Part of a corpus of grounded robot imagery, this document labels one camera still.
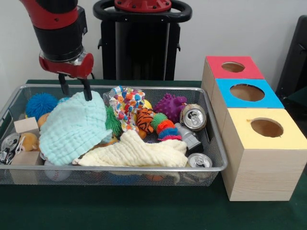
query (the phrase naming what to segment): tiger plush toy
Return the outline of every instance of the tiger plush toy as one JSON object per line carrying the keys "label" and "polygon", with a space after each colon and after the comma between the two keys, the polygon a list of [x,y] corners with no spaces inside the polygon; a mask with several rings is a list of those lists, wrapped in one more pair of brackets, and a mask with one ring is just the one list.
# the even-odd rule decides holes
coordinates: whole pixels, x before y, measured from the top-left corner
{"label": "tiger plush toy", "polygon": [[150,125],[153,120],[154,111],[153,109],[142,108],[137,112],[137,123],[136,125],[139,129],[145,131],[146,133],[152,133],[154,128]]}

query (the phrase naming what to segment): light blue washcloth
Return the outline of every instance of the light blue washcloth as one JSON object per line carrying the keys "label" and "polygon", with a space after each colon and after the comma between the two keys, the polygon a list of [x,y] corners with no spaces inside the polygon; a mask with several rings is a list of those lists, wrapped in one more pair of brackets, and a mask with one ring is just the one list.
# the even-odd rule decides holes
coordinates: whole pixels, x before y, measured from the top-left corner
{"label": "light blue washcloth", "polygon": [[99,93],[86,101],[83,92],[55,107],[41,127],[39,147],[54,165],[66,165],[99,143],[111,140],[106,130],[106,107]]}

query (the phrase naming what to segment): metal basket rim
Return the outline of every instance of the metal basket rim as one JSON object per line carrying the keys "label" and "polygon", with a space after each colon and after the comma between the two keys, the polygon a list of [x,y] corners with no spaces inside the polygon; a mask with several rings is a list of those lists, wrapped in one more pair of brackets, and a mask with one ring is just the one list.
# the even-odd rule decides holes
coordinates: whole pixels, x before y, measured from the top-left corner
{"label": "metal basket rim", "polygon": [[[60,85],[57,84],[24,84],[15,89],[12,93],[11,97],[3,107],[0,112],[0,118],[6,114],[10,106],[13,104],[14,100],[16,100],[17,96],[21,93],[21,91],[25,88],[60,88]],[[92,85],[92,89],[109,89],[117,87],[116,85]],[[226,152],[224,148],[224,144],[222,142],[221,136],[218,131],[217,123],[215,120],[215,116],[213,113],[213,109],[211,107],[211,103],[208,97],[208,94],[205,90],[197,87],[154,87],[154,86],[126,86],[122,85],[122,87],[131,87],[131,88],[138,88],[138,89],[150,89],[150,90],[191,90],[191,91],[199,91],[203,94],[207,109],[208,115],[211,120],[211,124],[213,126],[214,136],[217,141],[219,154],[222,158],[222,166],[220,167],[211,167],[211,168],[178,168],[178,167],[94,167],[94,166],[44,166],[44,165],[37,165],[37,166],[27,166],[27,165],[0,165],[0,169],[5,170],[59,170],[59,171],[118,171],[118,172],[220,172],[224,170],[228,165],[228,160],[226,157]],[[80,88],[82,89],[82,85],[70,85],[70,88]]]}

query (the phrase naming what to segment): cream towel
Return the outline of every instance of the cream towel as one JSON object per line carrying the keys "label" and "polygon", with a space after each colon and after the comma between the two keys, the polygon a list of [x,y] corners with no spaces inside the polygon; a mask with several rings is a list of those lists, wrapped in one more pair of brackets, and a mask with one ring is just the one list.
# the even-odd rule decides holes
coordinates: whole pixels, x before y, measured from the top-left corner
{"label": "cream towel", "polygon": [[89,151],[74,162],[81,166],[185,167],[186,149],[180,140],[145,143],[135,131],[128,130],[120,142]]}

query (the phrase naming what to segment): toy pile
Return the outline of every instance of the toy pile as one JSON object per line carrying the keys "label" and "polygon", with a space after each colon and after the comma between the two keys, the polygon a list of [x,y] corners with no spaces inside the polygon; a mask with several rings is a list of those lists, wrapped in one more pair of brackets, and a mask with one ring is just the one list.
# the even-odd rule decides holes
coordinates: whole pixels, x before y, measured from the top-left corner
{"label": "toy pile", "polygon": [[[187,104],[186,97],[167,93],[153,108],[140,89],[118,86],[103,97],[94,91],[92,96],[88,102],[81,92],[60,100],[47,93],[33,96],[26,106],[25,119],[15,122],[17,134],[11,137],[13,142],[7,141],[16,144],[6,146],[6,155],[0,155],[0,162],[186,167],[188,155],[203,152],[194,131],[205,127],[206,114],[199,105]],[[155,139],[154,143],[146,142],[149,139]],[[70,171],[55,175],[46,170],[46,176],[62,181]],[[165,172],[146,175],[153,181],[166,176]],[[179,175],[172,176],[179,181]]]}

